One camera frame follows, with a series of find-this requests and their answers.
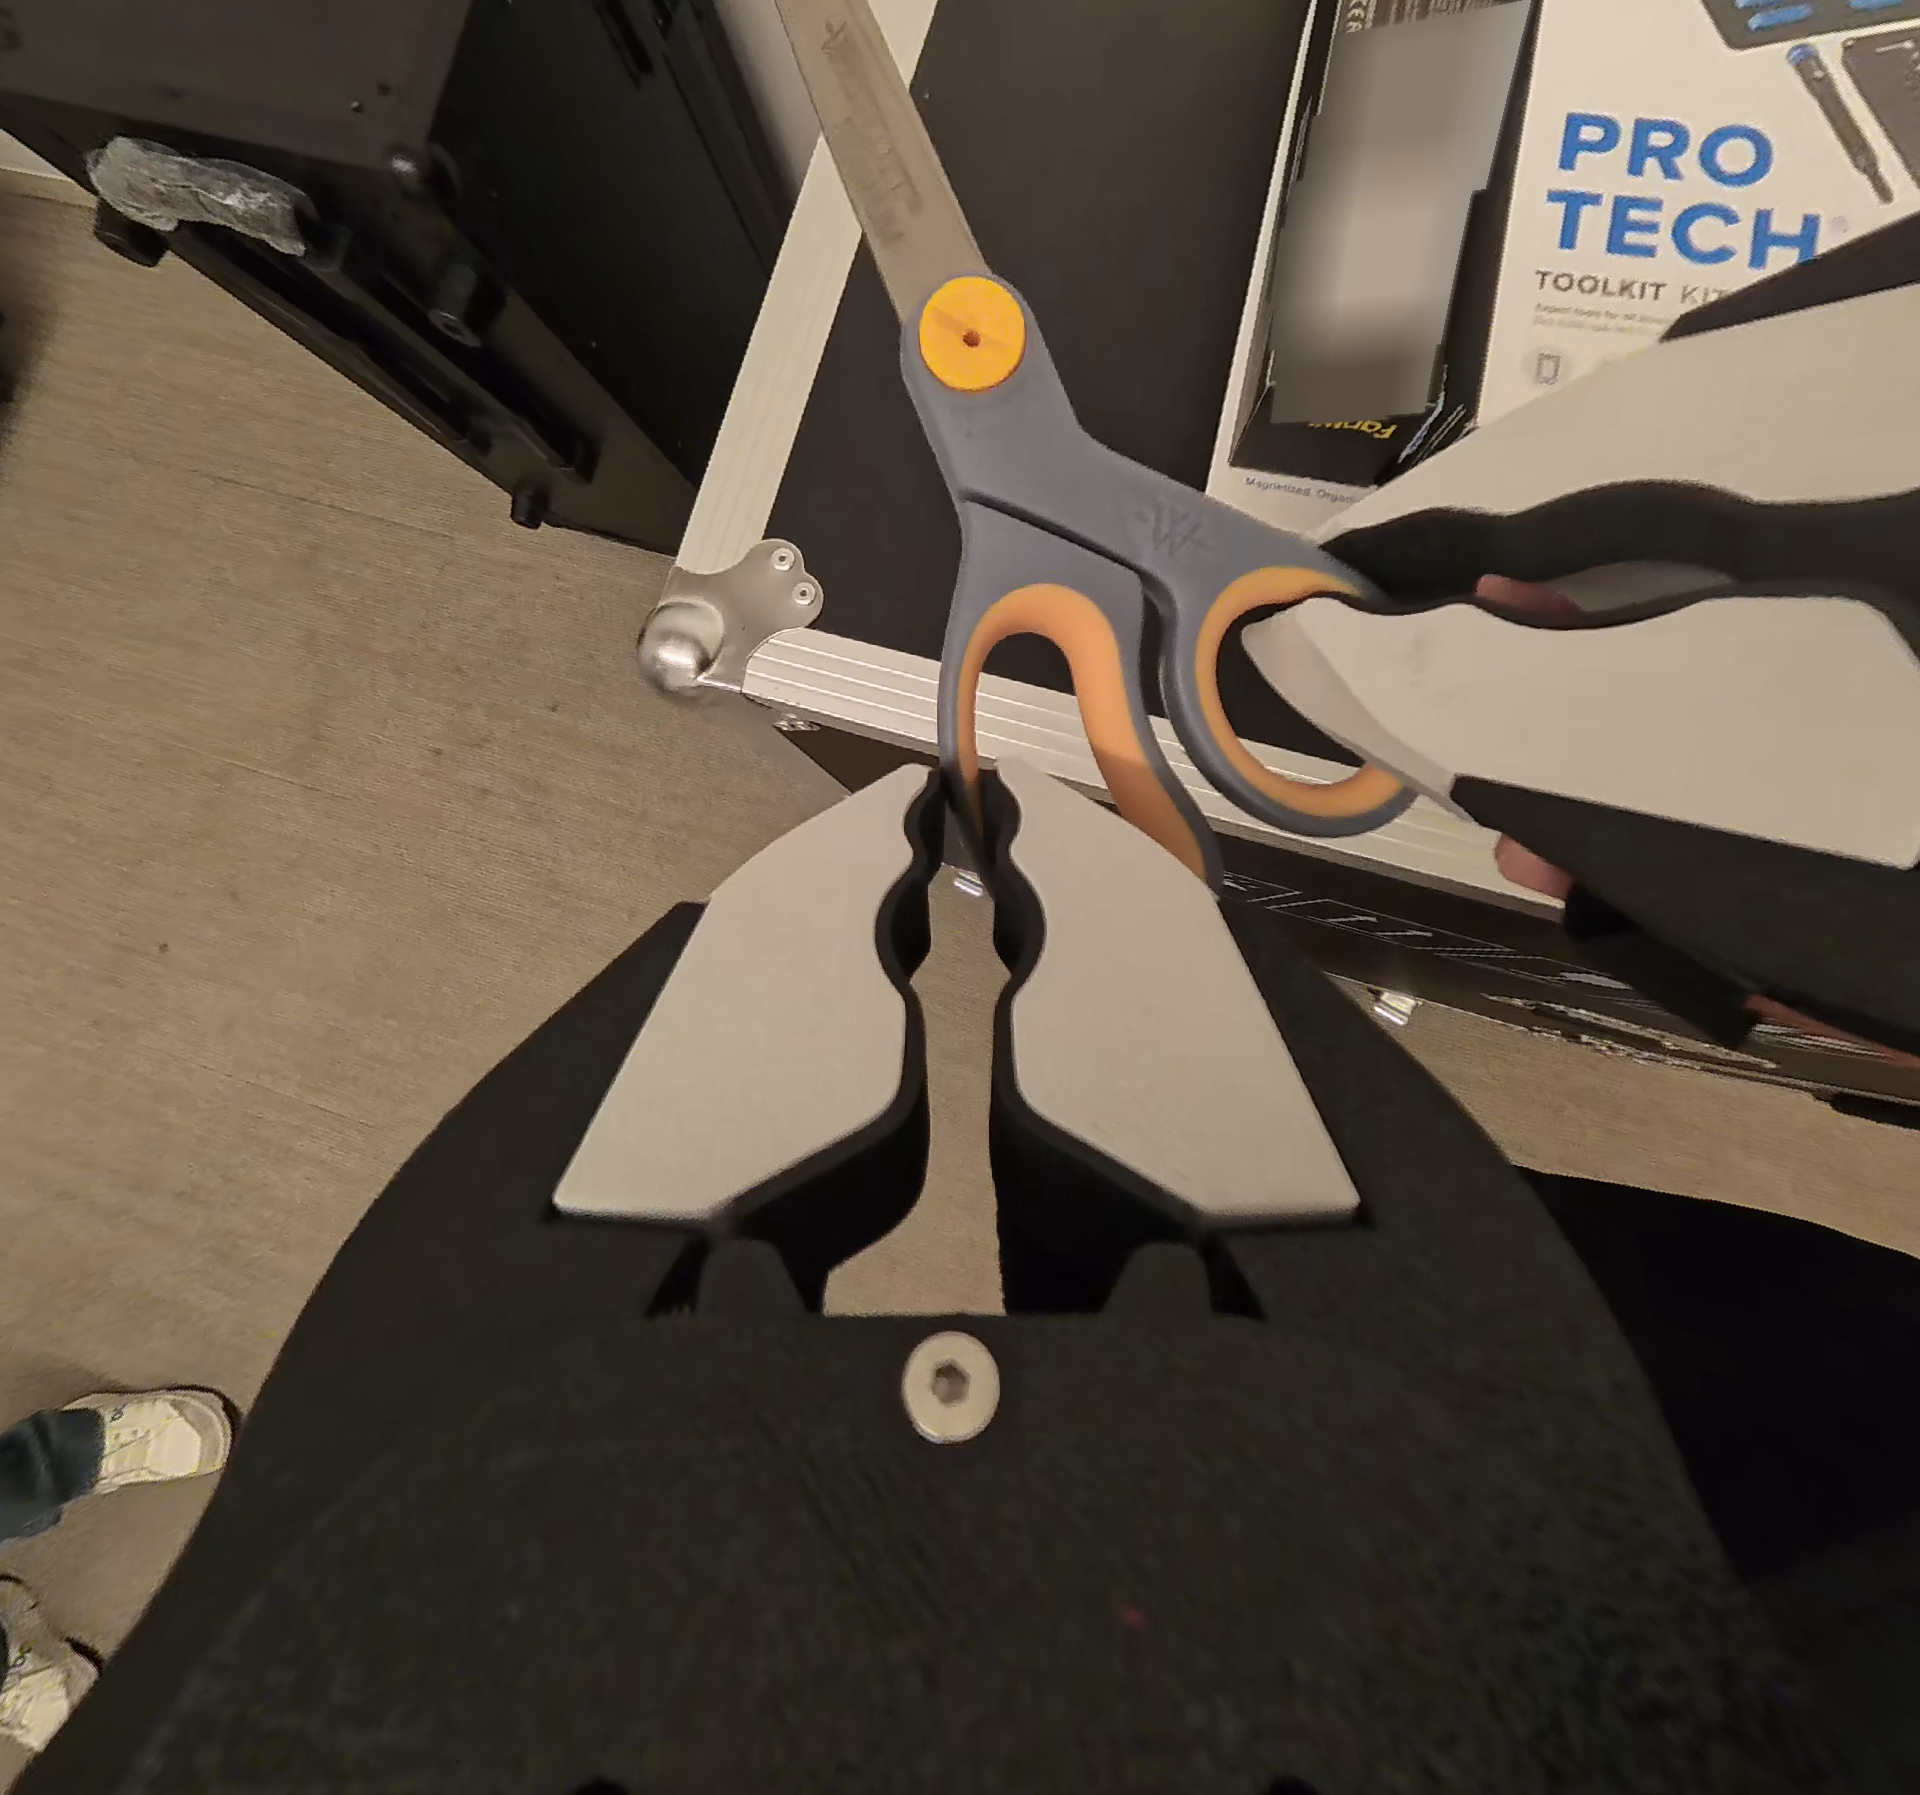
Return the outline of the person's right hand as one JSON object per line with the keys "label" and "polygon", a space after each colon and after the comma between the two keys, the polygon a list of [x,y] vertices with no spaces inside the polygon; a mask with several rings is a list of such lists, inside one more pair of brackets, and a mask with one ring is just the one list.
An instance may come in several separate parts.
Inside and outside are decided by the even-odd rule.
{"label": "person's right hand", "polygon": [[[1483,606],[1498,608],[1522,620],[1557,622],[1585,616],[1585,610],[1565,592],[1549,584],[1528,584],[1501,574],[1481,576],[1475,594]],[[1494,858],[1498,872],[1527,894],[1545,896],[1560,904],[1568,900],[1573,876],[1525,848],[1515,838],[1501,836]]]}

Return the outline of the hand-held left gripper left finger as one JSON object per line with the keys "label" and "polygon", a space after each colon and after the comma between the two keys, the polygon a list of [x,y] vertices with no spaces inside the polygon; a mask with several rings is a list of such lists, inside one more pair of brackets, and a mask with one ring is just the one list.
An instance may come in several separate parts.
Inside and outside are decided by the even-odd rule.
{"label": "hand-held left gripper left finger", "polygon": [[938,776],[906,764],[757,852],[690,934],[559,1178],[561,1218],[772,1250],[819,1314],[931,1158]]}

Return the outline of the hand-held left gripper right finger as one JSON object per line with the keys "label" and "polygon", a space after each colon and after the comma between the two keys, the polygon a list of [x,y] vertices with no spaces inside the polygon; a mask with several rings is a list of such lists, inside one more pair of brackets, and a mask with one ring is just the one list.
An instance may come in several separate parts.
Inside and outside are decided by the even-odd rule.
{"label": "hand-held left gripper right finger", "polygon": [[1029,762],[980,788],[1009,1312],[1102,1312],[1168,1248],[1207,1306],[1257,1314],[1230,1242],[1347,1228],[1362,1200],[1216,894]]}

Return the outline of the black wheeled flight case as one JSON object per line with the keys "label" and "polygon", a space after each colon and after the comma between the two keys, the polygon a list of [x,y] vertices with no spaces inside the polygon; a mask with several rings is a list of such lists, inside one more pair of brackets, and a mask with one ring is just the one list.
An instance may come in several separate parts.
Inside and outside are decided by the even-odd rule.
{"label": "black wheeled flight case", "polygon": [[[1314,0],[873,5],[978,240],[1037,280],[1082,422],[1205,488]],[[825,157],[807,171],[665,598],[768,536],[791,544],[825,608],[761,644],[736,686],[812,726],[810,758],[856,788],[935,752],[959,526],[838,181]],[[1545,902],[1498,880],[1490,840],[1440,810],[1297,842],[1167,756],[1213,822],[1230,900],[1350,984],[1916,1126],[1914,1070],[1777,1024],[1722,1048],[1605,978]]]}

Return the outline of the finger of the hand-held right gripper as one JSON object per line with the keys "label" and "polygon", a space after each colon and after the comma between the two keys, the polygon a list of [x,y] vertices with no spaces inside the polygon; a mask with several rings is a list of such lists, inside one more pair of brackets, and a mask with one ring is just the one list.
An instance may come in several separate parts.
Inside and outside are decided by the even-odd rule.
{"label": "finger of the hand-held right gripper", "polygon": [[1916,864],[1916,650],[1861,600],[1720,594],[1573,628],[1314,598],[1244,646],[1312,726],[1461,818],[1475,778]]}
{"label": "finger of the hand-held right gripper", "polygon": [[1319,658],[1914,658],[1916,282],[1806,270],[1459,440],[1323,536]]}

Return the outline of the crumpled plastic wrap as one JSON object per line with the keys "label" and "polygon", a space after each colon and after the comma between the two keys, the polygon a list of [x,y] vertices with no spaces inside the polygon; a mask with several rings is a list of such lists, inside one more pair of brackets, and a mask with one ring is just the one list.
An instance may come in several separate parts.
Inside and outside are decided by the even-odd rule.
{"label": "crumpled plastic wrap", "polygon": [[183,224],[219,226],[288,258],[311,252],[312,205],[279,177],[124,135],[84,163],[97,197],[132,224],[159,234]]}

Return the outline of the grey and orange scissors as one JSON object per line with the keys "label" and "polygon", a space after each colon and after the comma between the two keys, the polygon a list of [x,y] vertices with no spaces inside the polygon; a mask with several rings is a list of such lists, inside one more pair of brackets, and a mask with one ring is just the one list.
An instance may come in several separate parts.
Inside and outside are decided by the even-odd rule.
{"label": "grey and orange scissors", "polygon": [[1264,766],[1230,722],[1218,662],[1259,608],[1374,588],[1323,550],[1102,446],[1082,428],[1030,304],[993,274],[868,0],[775,0],[832,165],[901,318],[901,370],[962,532],[937,696],[950,812],[993,874],[978,688],[1016,636],[1069,664],[1077,712],[1123,820],[1216,890],[1207,816],[1146,700],[1159,618],[1164,718],[1234,808],[1293,838],[1352,840],[1414,792],[1362,764],[1340,782]]}

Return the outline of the black road case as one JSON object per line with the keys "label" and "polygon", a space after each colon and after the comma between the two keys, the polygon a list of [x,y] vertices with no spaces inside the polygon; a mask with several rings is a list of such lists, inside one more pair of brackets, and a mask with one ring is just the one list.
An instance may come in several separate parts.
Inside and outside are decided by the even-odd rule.
{"label": "black road case", "polygon": [[[793,199],[715,0],[3,0],[5,133],[556,526],[673,554]],[[279,177],[308,254],[159,234],[116,137]]]}

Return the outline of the white toolkit box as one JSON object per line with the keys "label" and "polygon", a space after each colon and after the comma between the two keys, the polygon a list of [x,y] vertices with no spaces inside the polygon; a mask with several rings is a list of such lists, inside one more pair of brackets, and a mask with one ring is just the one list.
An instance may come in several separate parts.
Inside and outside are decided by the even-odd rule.
{"label": "white toolkit box", "polygon": [[1538,0],[1475,428],[1916,215],[1918,0]]}

